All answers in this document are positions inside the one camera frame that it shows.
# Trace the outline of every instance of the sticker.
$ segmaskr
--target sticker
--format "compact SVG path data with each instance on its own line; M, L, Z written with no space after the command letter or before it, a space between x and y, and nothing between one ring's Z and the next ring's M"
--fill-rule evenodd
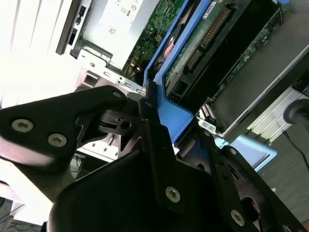
M211 3L211 5L208 7L208 9L206 10L206 12L205 12L205 14L204 14L204 16L203 16L203 19L206 19L208 16L209 16L209 14L211 13L211 11L213 10L213 8L214 8L214 6L217 4L217 2L216 1L213 1L212 3Z
M100 20L102 32L114 37L126 34L142 3L143 0L109 0Z

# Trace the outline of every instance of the circuit board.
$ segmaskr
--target circuit board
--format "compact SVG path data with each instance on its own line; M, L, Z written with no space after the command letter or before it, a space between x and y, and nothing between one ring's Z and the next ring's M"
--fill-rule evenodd
M169 72L165 76L165 86L168 87L177 73L181 73L186 64L188 66L194 66L194 62L201 56L197 47L203 46L203 39L206 36L214 36L216 32L212 32L214 21L218 19L218 16L223 12L226 3L224 1L213 1L209 8L206 10L205 15L197 25L196 29L190 36L188 42L184 45L177 59L171 66Z
M122 75L130 78L137 71L131 67L130 59L132 58L137 63L137 67L149 63L183 3L184 0L161 0L158 3L131 53L127 63L127 70L124 68Z
M213 101L216 99L216 97L220 94L220 92L224 89L226 84L238 74L238 72L241 70L241 68L246 64L246 62L250 59L250 57L263 45L267 44L269 40L269 36L272 32L272 30L275 28L276 25L281 25L283 23L282 18L282 11L281 8L277 10L277 12L274 14L274 16L270 19L270 21L263 27L263 29L258 33L256 38L251 42L249 47L246 49L246 51L242 54L241 58L238 60L238 62L234 65L234 67L231 69L230 73L224 78L220 85L220 90L213 96L210 101Z

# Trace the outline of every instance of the metal bracket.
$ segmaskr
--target metal bracket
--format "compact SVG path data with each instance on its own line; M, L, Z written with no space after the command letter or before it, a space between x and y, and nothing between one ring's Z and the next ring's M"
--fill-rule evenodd
M2 109L1 157L44 172L63 171L76 151L78 137L88 129L89 119L107 109L122 108L125 103L121 91L103 86ZM19 119L24 122L16 124ZM48 141L57 134L61 136L53 139L61 147Z
M204 134L201 139L205 141L209 137ZM211 175L224 221L235 232L258 232L243 210L226 157L221 152L210 150L209 159Z
M235 180L239 196L251 197L257 204L260 211L261 231L306 231L235 148L224 146L221 151L230 165L239 173L240 178Z
M181 185L181 174L176 168L169 131L160 124L154 82L149 81L146 85L146 97L139 100L139 113L140 124L128 143L122 143L123 138L120 140L119 156L141 149L150 159L156 201L172 212L183 213L186 205L185 188Z

